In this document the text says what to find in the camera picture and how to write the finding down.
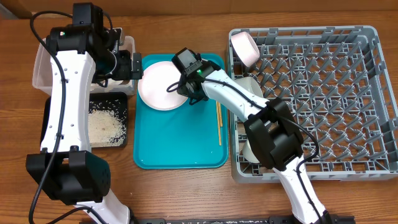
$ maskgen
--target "teal tray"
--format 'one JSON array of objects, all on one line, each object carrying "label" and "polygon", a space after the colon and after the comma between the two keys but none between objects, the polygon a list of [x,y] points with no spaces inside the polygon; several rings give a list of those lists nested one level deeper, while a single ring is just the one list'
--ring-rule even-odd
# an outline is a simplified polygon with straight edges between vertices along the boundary
[{"label": "teal tray", "polygon": [[[171,61],[173,54],[148,55],[142,67]],[[224,61],[215,54],[202,54],[224,69]],[[217,168],[228,158],[227,109],[221,106],[223,127],[218,143],[216,102],[201,101],[193,106],[189,99],[170,111],[147,106],[137,93],[134,128],[134,162],[143,169]]]}]

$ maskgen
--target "white bowl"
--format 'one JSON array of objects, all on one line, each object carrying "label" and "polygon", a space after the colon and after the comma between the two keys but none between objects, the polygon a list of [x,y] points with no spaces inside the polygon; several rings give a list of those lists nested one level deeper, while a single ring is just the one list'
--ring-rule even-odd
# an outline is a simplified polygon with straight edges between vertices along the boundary
[{"label": "white bowl", "polygon": [[263,98],[260,85],[252,77],[239,78],[234,81],[250,93]]},{"label": "white bowl", "polygon": [[260,51],[253,38],[247,32],[240,32],[231,37],[232,46],[243,64],[250,67],[260,58]]}]

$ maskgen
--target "white cup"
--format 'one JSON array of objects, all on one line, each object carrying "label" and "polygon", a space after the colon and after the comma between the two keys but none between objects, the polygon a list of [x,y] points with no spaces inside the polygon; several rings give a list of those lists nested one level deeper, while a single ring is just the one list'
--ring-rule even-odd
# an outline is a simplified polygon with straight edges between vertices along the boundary
[{"label": "white cup", "polygon": [[245,159],[247,159],[249,162],[260,163],[260,161],[255,157],[255,155],[253,154],[253,152],[251,150],[249,140],[246,140],[246,142],[244,143],[243,149],[242,149],[242,154],[243,154],[243,157]]},{"label": "white cup", "polygon": [[262,98],[262,91],[258,82],[252,77],[235,79],[235,82],[250,93]]},{"label": "white cup", "polygon": [[[245,90],[247,90],[248,92],[258,97],[262,97],[261,88],[257,83],[257,81],[255,81],[255,79],[253,79],[252,77],[239,78],[235,80],[235,82],[241,87],[243,87]],[[242,154],[243,157],[247,159],[249,162],[260,163],[260,161],[255,157],[255,155],[251,150],[249,140],[246,140],[246,142],[244,143],[242,148]]]},{"label": "white cup", "polygon": [[232,46],[243,64],[250,67],[260,58],[260,51],[253,38],[247,32],[231,36]]}]

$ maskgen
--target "gray dish rack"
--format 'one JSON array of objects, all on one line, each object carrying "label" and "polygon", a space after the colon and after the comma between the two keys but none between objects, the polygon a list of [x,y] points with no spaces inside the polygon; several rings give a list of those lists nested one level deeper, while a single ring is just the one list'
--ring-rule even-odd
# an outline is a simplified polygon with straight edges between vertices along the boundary
[{"label": "gray dish rack", "polygon": [[[245,67],[231,36],[248,32],[260,60]],[[386,180],[398,177],[397,105],[379,37],[370,26],[233,29],[228,72],[253,77],[264,98],[280,97],[298,123],[320,143],[306,163],[317,180]],[[272,171],[245,160],[242,122],[231,113],[232,174],[240,183],[278,182]],[[304,136],[305,155],[315,145]]]}]

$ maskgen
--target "chopsticks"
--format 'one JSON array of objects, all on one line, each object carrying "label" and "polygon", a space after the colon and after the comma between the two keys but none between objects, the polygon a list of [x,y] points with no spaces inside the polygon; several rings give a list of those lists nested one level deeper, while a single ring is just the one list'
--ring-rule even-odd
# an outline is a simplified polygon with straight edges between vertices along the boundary
[{"label": "chopsticks", "polygon": [[221,146],[221,129],[223,127],[223,117],[221,116],[221,104],[216,101],[217,110],[217,127],[218,127],[218,144]]}]

